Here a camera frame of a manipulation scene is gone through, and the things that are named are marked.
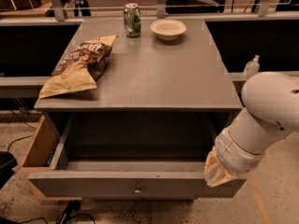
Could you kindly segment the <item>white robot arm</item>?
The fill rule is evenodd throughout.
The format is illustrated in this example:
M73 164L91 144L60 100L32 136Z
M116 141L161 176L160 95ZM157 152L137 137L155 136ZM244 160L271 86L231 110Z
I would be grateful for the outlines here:
M277 72L250 77L241 91L243 109L216 137L204 175L214 188L256 168L265 151L299 131L299 78Z

